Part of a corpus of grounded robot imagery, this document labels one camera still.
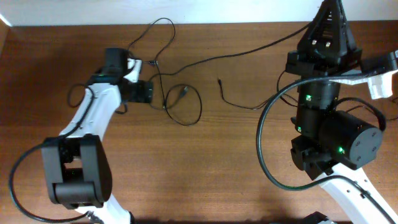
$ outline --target white bracket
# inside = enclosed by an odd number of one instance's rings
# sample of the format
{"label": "white bracket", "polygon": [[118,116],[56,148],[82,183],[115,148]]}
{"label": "white bracket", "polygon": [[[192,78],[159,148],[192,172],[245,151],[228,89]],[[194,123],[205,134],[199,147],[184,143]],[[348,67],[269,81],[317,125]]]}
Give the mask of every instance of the white bracket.
{"label": "white bracket", "polygon": [[[398,223],[398,216],[388,203],[383,199],[379,192],[374,188],[371,181],[366,176],[362,168],[351,170],[343,164],[337,164],[333,169],[332,175],[342,175],[353,181],[357,181],[364,190],[367,190],[373,199],[390,215],[390,217]],[[327,177],[325,173],[320,175],[316,180]],[[378,223],[387,224],[387,219],[382,213],[370,202],[369,199],[363,198],[361,192],[342,179],[329,180],[320,184],[326,192],[336,200],[340,207],[347,214],[353,223]]]}
{"label": "white bracket", "polygon": [[[332,82],[338,82],[347,85],[357,85],[360,83],[368,83],[369,91],[372,96],[372,100],[376,100],[379,98],[388,98],[392,96],[392,75],[396,74],[398,70],[387,72],[380,75],[375,75],[369,78],[359,78],[352,80],[331,80]],[[356,75],[360,74],[360,71],[351,70],[343,75]]]}
{"label": "white bracket", "polygon": [[130,213],[120,206],[113,194],[102,208],[83,206],[76,208],[75,211],[82,214],[92,212],[92,215],[99,218],[104,224],[131,224]]}
{"label": "white bracket", "polygon": [[124,76],[125,79],[129,80],[132,83],[138,82],[139,73],[141,71],[142,60],[135,60],[129,58],[127,60],[127,67],[131,69],[131,72]]}

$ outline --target green led light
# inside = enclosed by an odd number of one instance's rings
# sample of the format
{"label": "green led light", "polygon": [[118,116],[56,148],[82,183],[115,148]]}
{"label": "green led light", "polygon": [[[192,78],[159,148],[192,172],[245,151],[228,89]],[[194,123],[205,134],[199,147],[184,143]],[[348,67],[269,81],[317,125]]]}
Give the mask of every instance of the green led light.
{"label": "green led light", "polygon": [[343,149],[342,147],[339,147],[339,148],[338,148],[338,152],[339,152],[339,153],[342,153],[342,154],[345,153],[345,151],[344,151],[344,149]]}

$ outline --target wooden surface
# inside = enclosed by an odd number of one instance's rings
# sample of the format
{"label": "wooden surface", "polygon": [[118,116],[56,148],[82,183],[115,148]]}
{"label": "wooden surface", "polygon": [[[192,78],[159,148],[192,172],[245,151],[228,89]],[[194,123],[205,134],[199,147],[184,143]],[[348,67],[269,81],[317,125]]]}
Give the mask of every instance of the wooden surface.
{"label": "wooden surface", "polygon": [[[204,58],[254,49],[286,36],[304,23],[178,25],[177,37],[159,59],[164,72]],[[364,56],[398,49],[398,22],[351,23]],[[0,60],[0,223],[34,223],[13,206],[7,177],[22,152],[56,136],[75,110],[66,104],[69,87],[87,81],[104,62],[104,49],[125,47],[145,26],[13,27]],[[134,53],[150,60],[170,37],[170,26],[156,26]],[[243,57],[215,60],[165,77],[165,89],[191,84],[203,100],[201,121],[186,128],[163,111],[130,104],[128,114],[114,115],[103,146],[113,174],[113,194],[137,218],[190,221],[243,221],[300,218],[315,211],[334,220],[347,220],[342,209],[321,188],[286,192],[272,185],[258,164],[255,133],[260,111],[246,111],[223,103],[256,105],[275,92],[287,52],[301,35],[275,47]],[[146,65],[141,79],[155,73]],[[286,75],[282,85],[296,76]],[[159,105],[159,86],[155,103]],[[398,90],[394,78],[395,92]],[[370,100],[366,85],[343,87],[341,97]],[[388,117],[398,108],[386,100],[372,101]],[[193,119],[198,102],[189,91],[174,114]],[[356,116],[376,123],[366,111]],[[290,122],[295,108],[278,102],[266,121],[264,157],[274,176],[285,184],[310,181],[290,158],[290,140],[298,134]],[[397,122],[389,123],[377,159],[364,170],[391,207],[398,212]],[[33,213],[49,218],[76,215],[47,196],[40,153],[31,155],[16,174],[16,192]]]}
{"label": "wooden surface", "polygon": [[6,41],[7,33],[8,33],[8,26],[5,25],[5,23],[3,23],[2,20],[0,20],[0,56],[2,48],[4,46],[4,41]]}

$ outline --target cable connector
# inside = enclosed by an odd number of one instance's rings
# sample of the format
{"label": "cable connector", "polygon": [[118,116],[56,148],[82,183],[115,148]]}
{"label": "cable connector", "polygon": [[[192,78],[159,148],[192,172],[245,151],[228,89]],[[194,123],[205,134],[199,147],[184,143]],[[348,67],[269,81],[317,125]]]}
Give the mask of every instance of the cable connector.
{"label": "cable connector", "polygon": [[147,61],[145,63],[148,63],[149,65],[152,65],[152,66],[159,65],[156,60],[150,60],[150,61]]}

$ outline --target wire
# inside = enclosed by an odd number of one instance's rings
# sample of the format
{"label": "wire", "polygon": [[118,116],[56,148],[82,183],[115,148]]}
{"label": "wire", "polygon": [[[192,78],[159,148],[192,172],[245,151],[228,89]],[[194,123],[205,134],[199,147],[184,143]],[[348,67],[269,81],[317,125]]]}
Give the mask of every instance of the wire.
{"label": "wire", "polygon": [[10,171],[10,174],[9,174],[8,187],[9,187],[9,191],[10,191],[10,195],[11,195],[12,201],[14,202],[15,206],[16,206],[16,207],[18,208],[18,210],[21,211],[24,215],[26,215],[27,217],[29,217],[29,218],[31,218],[31,219],[33,219],[33,220],[39,221],[39,222],[45,222],[45,223],[68,223],[68,222],[74,222],[74,221],[77,221],[77,220],[79,220],[79,219],[82,219],[82,218],[86,217],[87,214],[88,214],[88,212],[86,212],[86,213],[84,213],[84,214],[82,214],[82,215],[80,215],[80,216],[78,216],[78,217],[66,218],[66,219],[49,219],[49,218],[43,218],[43,217],[34,215],[34,214],[31,213],[30,211],[26,210],[26,209],[21,205],[21,203],[18,201],[17,196],[16,196],[16,193],[15,193],[15,190],[14,190],[14,175],[15,175],[15,173],[16,173],[17,168],[19,167],[19,164],[20,164],[24,159],[26,159],[27,156],[29,156],[29,155],[32,154],[33,152],[35,152],[35,151],[37,151],[37,150],[39,150],[39,149],[41,149],[41,148],[43,148],[43,147],[46,147],[46,146],[51,145],[51,144],[53,144],[53,143],[55,143],[55,142],[57,142],[57,141],[60,141],[60,140],[63,140],[63,139],[65,139],[65,138],[67,138],[69,135],[73,134],[73,133],[80,127],[80,125],[84,122],[84,119],[86,118],[86,116],[87,116],[87,114],[88,114],[88,112],[89,112],[89,110],[90,110],[90,108],[91,108],[91,106],[92,106],[92,104],[93,104],[93,102],[94,102],[95,94],[94,94],[94,91],[93,91],[90,87],[88,87],[88,86],[86,86],[86,85],[84,85],[84,84],[76,84],[76,85],[74,85],[74,88],[77,87],[77,86],[83,86],[83,87],[89,89],[89,91],[91,91],[91,99],[90,99],[90,102],[88,103],[87,109],[86,109],[85,112],[83,113],[83,116],[82,116],[82,117],[80,118],[80,120],[76,123],[76,126],[75,126],[72,130],[70,130],[69,132],[67,132],[66,134],[61,135],[61,136],[58,136],[58,137],[56,137],[55,139],[53,139],[53,140],[51,140],[51,141],[49,141],[49,142],[45,142],[45,143],[39,144],[39,145],[37,145],[37,146],[35,146],[35,147],[29,149],[28,151],[24,152],[24,153],[20,156],[20,158],[18,158],[18,160],[14,163],[14,165],[12,166],[12,169],[11,169],[11,171]]}
{"label": "wire", "polygon": [[[153,106],[152,104],[150,104],[150,106],[151,106],[153,109],[156,109],[156,110],[164,110],[164,111],[167,113],[167,115],[169,116],[169,118],[172,119],[173,121],[175,121],[177,124],[181,124],[182,126],[191,126],[191,125],[197,124],[197,122],[199,122],[199,120],[200,120],[200,118],[201,118],[201,113],[202,113],[202,107],[203,107],[203,105],[202,105],[201,97],[200,97],[200,94],[199,94],[198,90],[197,90],[196,88],[194,88],[193,86],[188,85],[188,84],[178,84],[178,85],[175,85],[175,86],[173,86],[172,88],[170,88],[170,89],[168,90],[168,92],[165,94],[165,93],[164,93],[164,88],[163,88],[162,74],[161,74],[161,72],[160,72],[159,64],[157,63],[157,59],[159,58],[159,56],[161,55],[161,53],[162,53],[167,47],[169,47],[170,44],[174,41],[176,31],[175,31],[175,25],[174,25],[173,21],[171,21],[169,18],[163,17],[163,18],[157,19],[155,22],[149,24],[149,26],[147,27],[147,29],[146,29],[137,39],[133,40],[133,41],[129,44],[129,46],[127,47],[127,50],[129,51],[129,49],[130,49],[138,40],[142,39],[142,38],[148,33],[148,31],[150,30],[150,28],[152,28],[153,25],[155,25],[158,21],[160,21],[160,20],[162,20],[162,19],[165,19],[165,20],[167,20],[167,21],[169,21],[169,22],[171,23],[171,25],[172,25],[172,27],[173,27],[173,36],[170,38],[169,42],[156,54],[155,58],[153,59],[153,62],[155,62],[154,65],[156,66],[156,69],[157,69],[158,74],[159,74],[160,89],[161,89],[161,91],[162,91],[162,107],[161,107],[161,108],[158,108],[158,107]],[[148,80],[148,82],[151,82],[151,81],[153,80],[153,78],[155,78],[155,77],[156,77],[156,76],[150,77],[149,80]],[[169,112],[169,109],[171,109],[172,107],[174,107],[174,106],[178,103],[178,101],[179,101],[183,96],[180,95],[180,97],[177,99],[177,101],[176,101],[174,104],[170,105],[169,107],[166,106],[169,93],[170,93],[173,89],[175,89],[176,87],[180,87],[180,86],[184,86],[184,87],[187,87],[187,86],[188,86],[188,87],[190,87],[192,90],[195,91],[195,93],[198,95],[198,98],[199,98],[199,102],[200,102],[200,112],[199,112],[198,118],[197,118],[194,122],[192,122],[192,123],[182,123],[182,122],[176,120],[175,118],[173,118],[173,116],[172,116],[172,115],[170,114],[170,112]]]}
{"label": "wire", "polygon": [[[159,64],[156,63],[156,62],[157,62],[157,58],[158,58],[159,55],[172,43],[172,41],[174,40],[174,37],[175,37],[175,26],[174,26],[174,23],[173,23],[170,19],[168,19],[168,18],[160,18],[160,19],[157,19],[155,22],[153,22],[152,24],[150,24],[150,25],[147,27],[147,29],[146,29],[136,40],[133,40],[133,41],[129,44],[128,48],[127,48],[127,49],[129,50],[138,40],[140,40],[141,38],[143,38],[143,37],[147,34],[147,32],[150,30],[150,28],[151,28],[156,22],[158,22],[159,20],[162,20],[162,19],[166,19],[166,20],[168,20],[168,21],[171,22],[171,24],[173,25],[174,33],[173,33],[172,38],[171,38],[170,41],[168,42],[168,44],[167,44],[164,48],[162,48],[162,50],[156,55],[155,59],[153,60],[153,62],[155,62],[154,65],[156,66],[158,73],[155,74],[155,75],[153,75],[153,76],[151,76],[151,77],[149,78],[149,80],[148,80],[148,81],[150,82],[150,81],[152,81],[156,76],[159,76],[160,88],[161,88],[161,90],[162,90],[162,96],[163,96],[163,107],[162,107],[162,108],[158,108],[158,107],[155,107],[155,106],[153,106],[153,105],[150,105],[150,106],[151,106],[153,109],[156,109],[156,110],[165,110],[166,113],[168,114],[168,116],[169,116],[172,120],[174,120],[175,122],[177,122],[178,124],[181,124],[181,123],[178,122],[176,119],[174,119],[174,118],[170,115],[170,113],[169,113],[169,111],[168,111],[169,108],[167,108],[167,107],[165,106],[165,102],[167,101],[167,98],[165,97],[165,94],[164,94],[164,89],[163,89],[163,84],[162,84],[162,75],[169,75],[169,76],[171,76],[171,75],[176,75],[176,74],[182,72],[183,70],[185,70],[185,69],[188,68],[188,67],[192,67],[192,66],[194,66],[194,65],[198,65],[198,64],[201,64],[201,63],[205,63],[205,62],[208,62],[208,61],[210,61],[210,60],[215,60],[215,59],[220,59],[220,58],[229,58],[229,57],[238,57],[238,56],[250,54],[250,53],[253,53],[253,52],[262,50],[262,49],[266,49],[266,48],[268,48],[268,47],[272,47],[272,46],[274,46],[274,45],[276,45],[276,44],[278,44],[278,43],[280,43],[280,42],[282,42],[282,41],[285,41],[285,40],[287,40],[287,39],[289,39],[289,38],[291,38],[291,37],[293,37],[293,36],[295,36],[295,35],[301,33],[303,30],[305,30],[306,28],[308,28],[309,25],[310,25],[310,23],[309,23],[309,24],[307,24],[305,27],[303,27],[303,28],[299,29],[298,31],[294,32],[293,34],[290,34],[290,35],[288,35],[288,36],[286,36],[286,37],[284,37],[284,38],[281,38],[281,39],[279,39],[279,40],[277,40],[277,41],[271,43],[271,44],[267,44],[267,45],[264,45],[264,46],[262,46],[262,47],[258,47],[258,48],[253,49],[253,50],[249,50],[249,51],[246,51],[246,52],[241,52],[241,53],[238,53],[238,54],[230,54],[230,55],[221,55],[221,56],[217,56],[217,57],[211,57],[211,58],[208,58],[208,59],[204,59],[204,60],[201,60],[201,61],[198,61],[198,62],[195,62],[195,63],[191,63],[191,64],[189,64],[189,65],[186,65],[186,66],[180,68],[179,70],[177,70],[176,72],[173,72],[173,73],[162,73],[162,72],[160,72]],[[234,104],[234,103],[230,103],[229,101],[227,101],[227,100],[224,98],[224,95],[223,95],[223,87],[222,87],[222,84],[221,84],[221,80],[220,80],[220,79],[219,79],[218,83],[219,83],[219,85],[220,85],[221,97],[222,97],[223,101],[226,102],[226,103],[228,103],[228,104],[230,104],[230,105],[237,106],[237,107],[239,107],[239,108],[249,109],[249,110],[258,110],[258,109],[262,108],[262,107],[267,103],[267,100],[266,100],[265,102],[261,103],[261,104],[258,105],[258,106],[255,106],[255,107],[239,106],[239,105],[236,105],[236,104]],[[289,95],[287,95],[287,96],[288,96],[289,98],[293,99],[294,101],[296,101],[296,99],[294,99],[293,97],[291,97],[291,96],[289,96]],[[196,124],[197,122],[195,122],[195,123],[190,123],[190,124],[185,124],[185,125],[183,124],[183,125],[184,125],[184,126],[190,126],[190,125]]]}
{"label": "wire", "polygon": [[[392,100],[390,100],[390,102],[393,103],[393,104],[395,104],[395,105],[398,105],[398,103],[395,102],[396,99],[398,99],[398,97],[397,97],[397,98],[394,98],[394,99],[392,99]],[[368,107],[366,107],[366,106],[355,106],[355,107],[353,107],[353,108],[351,108],[351,109],[346,110],[346,112],[349,113],[349,112],[351,112],[351,111],[353,111],[353,110],[356,110],[356,109],[358,109],[358,108],[364,108],[364,109],[366,109],[368,112],[370,112],[370,113],[372,113],[373,115],[375,115],[375,114],[373,113],[373,111],[370,110],[370,109],[369,109]],[[387,119],[387,121],[396,121],[396,120],[398,120],[398,116],[396,116],[395,118],[388,118],[388,119]]]}
{"label": "wire", "polygon": [[67,95],[67,104],[68,104],[68,106],[71,107],[71,108],[76,108],[76,107],[78,107],[79,105],[81,105],[81,102],[83,102],[83,99],[85,98],[85,96],[83,95],[83,97],[80,99],[80,101],[79,101],[77,104],[73,105],[73,104],[70,103],[70,98],[72,97],[72,93],[73,93],[74,89],[75,89],[76,87],[79,87],[79,86],[81,86],[81,84],[74,84],[74,85],[72,85],[72,86],[70,87],[70,89],[69,89],[69,91],[68,91],[68,95]]}
{"label": "wire", "polygon": [[[279,91],[279,82],[280,82],[280,78],[282,78],[282,75],[283,75],[284,73],[285,73],[285,71],[283,71],[283,72],[280,74],[280,76],[279,76],[279,78],[278,78],[278,81],[277,81],[277,83],[276,83],[276,90],[277,90],[277,92]],[[227,104],[229,104],[229,105],[232,105],[232,106],[236,106],[236,107],[238,107],[238,108],[247,109],[247,110],[258,110],[258,109],[263,108],[263,107],[268,103],[268,101],[269,101],[269,98],[268,98],[268,100],[262,102],[261,104],[259,104],[259,105],[257,105],[257,106],[253,106],[253,107],[237,105],[237,104],[231,103],[231,102],[229,102],[228,100],[225,99],[225,97],[224,97],[224,91],[223,91],[223,84],[222,84],[222,82],[221,82],[221,79],[218,79],[218,85],[220,86],[221,99],[222,99],[225,103],[227,103]],[[296,103],[299,103],[293,96],[290,96],[290,95],[288,95],[288,94],[284,94],[284,95],[287,96],[287,97],[289,97],[290,99],[294,100]],[[284,101],[286,104],[288,104],[289,106],[297,107],[296,105],[293,105],[293,104],[289,103],[287,100],[285,100],[285,98],[283,98],[283,96],[281,96],[281,100],[283,100],[283,101]]]}
{"label": "wire", "polygon": [[232,106],[236,106],[238,108],[247,109],[247,110],[258,110],[258,109],[261,109],[262,107],[264,107],[266,105],[266,103],[269,101],[269,99],[268,99],[268,100],[262,102],[261,104],[259,104],[257,106],[253,106],[253,107],[237,105],[237,104],[231,103],[231,102],[229,102],[228,100],[225,99],[224,91],[223,91],[223,84],[222,84],[220,79],[218,79],[218,85],[220,86],[221,99],[223,99],[223,101],[225,103],[227,103],[229,105],[232,105]]}
{"label": "wire", "polygon": [[[286,71],[283,71],[283,72],[279,75],[278,81],[276,82],[276,92],[279,92],[279,82],[280,82],[280,79],[282,78],[282,75],[284,75],[285,72],[286,72]],[[299,101],[297,101],[293,96],[290,96],[290,95],[288,95],[288,94],[284,94],[284,96],[287,96],[287,97],[289,97],[290,99],[294,100],[296,103],[299,103]],[[289,105],[289,106],[297,107],[296,105],[293,105],[293,104],[289,103],[283,96],[281,96],[280,99],[281,99],[283,102],[285,102],[287,105]]]}
{"label": "wire", "polygon": [[125,113],[127,113],[127,112],[129,111],[129,109],[128,109],[128,107],[127,107],[127,103],[124,102],[124,103],[123,103],[123,106],[124,106],[124,111],[115,111],[115,113],[116,113],[116,114],[125,114]]}
{"label": "wire", "polygon": [[275,42],[273,42],[273,43],[264,45],[264,46],[262,46],[262,47],[258,47],[258,48],[256,48],[256,49],[248,50],[248,51],[246,51],[246,52],[241,52],[241,53],[237,53],[237,54],[220,55],[220,56],[216,56],[216,57],[211,57],[211,58],[208,58],[208,59],[204,59],[204,60],[201,60],[201,61],[198,61],[198,62],[195,62],[195,63],[191,63],[191,64],[189,64],[189,65],[186,65],[186,66],[180,68],[179,70],[177,70],[176,72],[173,72],[173,73],[161,73],[161,74],[159,73],[159,74],[155,74],[154,76],[157,76],[157,75],[176,75],[176,74],[182,72],[183,70],[185,70],[185,69],[188,68],[188,67],[192,67],[192,66],[194,66],[194,65],[198,65],[198,64],[201,64],[201,63],[205,63],[205,62],[208,62],[208,61],[211,61],[211,60],[220,59],[220,58],[238,57],[238,56],[242,56],[242,55],[246,55],[246,54],[251,54],[251,53],[253,53],[253,52],[257,52],[257,51],[259,51],[259,50],[266,49],[266,48],[268,48],[268,47],[272,47],[272,46],[274,46],[274,45],[277,45],[277,44],[279,44],[279,43],[281,43],[281,42],[283,42],[283,41],[285,41],[285,40],[287,40],[287,39],[289,39],[289,38],[292,38],[292,37],[294,37],[295,35],[301,33],[303,30],[305,30],[306,28],[308,28],[308,27],[310,26],[310,24],[311,24],[311,23],[305,25],[303,28],[299,29],[298,31],[294,32],[293,34],[290,34],[290,35],[288,35],[288,36],[286,36],[286,37],[283,37],[283,38],[281,38],[281,39],[279,39],[279,40],[277,40],[277,41],[275,41]]}
{"label": "wire", "polygon": [[[344,176],[340,176],[340,175],[334,175],[334,176],[329,176],[329,177],[325,177],[323,179],[320,180],[316,180],[312,183],[303,185],[303,186],[297,186],[297,187],[293,187],[293,186],[288,186],[288,185],[284,185],[282,183],[280,183],[278,180],[275,179],[274,176],[272,176],[272,174],[269,172],[266,163],[264,161],[263,158],[263,154],[262,154],[262,146],[261,146],[261,137],[262,137],[262,130],[264,127],[264,122],[266,120],[267,114],[270,110],[270,108],[272,107],[272,105],[275,104],[275,102],[286,92],[288,92],[289,90],[298,87],[300,85],[306,84],[306,83],[310,83],[310,82],[321,82],[321,81],[330,81],[330,80],[337,80],[337,79],[353,79],[353,78],[366,78],[369,77],[371,75],[375,75],[377,72],[371,72],[371,73],[367,73],[367,74],[360,74],[360,75],[342,75],[342,76],[333,76],[333,77],[314,77],[314,78],[306,78],[303,80],[299,80],[296,82],[293,82],[289,85],[287,85],[286,87],[284,87],[283,89],[281,89],[281,91],[279,91],[277,94],[275,94],[274,96],[271,97],[271,99],[268,101],[268,103],[266,104],[264,110],[262,111],[262,114],[260,116],[259,119],[259,123],[257,126],[257,133],[256,133],[256,151],[257,151],[257,158],[259,159],[259,163],[260,166],[262,168],[262,170],[264,171],[265,175],[267,176],[267,178],[277,187],[284,189],[284,190],[291,190],[291,191],[299,191],[299,190],[307,190],[310,189],[314,186],[317,186],[319,184],[322,184],[326,181],[329,180],[333,180],[333,179],[343,179],[345,181],[347,181],[348,183],[350,183],[352,186],[354,186],[355,188],[357,188],[363,196],[367,197],[371,203],[373,203],[376,208],[385,216],[385,218],[387,220],[389,220],[389,222],[394,223],[394,221],[392,220],[392,218],[388,215],[388,213],[370,196],[370,194],[365,191],[361,186],[359,186],[357,183],[355,183],[354,181],[352,181],[351,179],[344,177]],[[357,98],[344,98],[341,99],[340,101],[337,102],[336,105],[339,105],[342,102],[345,101],[349,101],[349,100],[354,100],[354,101],[358,101],[360,103],[365,104],[368,108],[370,108],[374,114],[376,114],[377,119],[379,121],[379,128],[381,131],[384,131],[386,128],[386,118],[384,117],[384,115],[375,107],[373,107],[372,105],[370,105],[369,103],[361,100],[361,99],[357,99]]]}

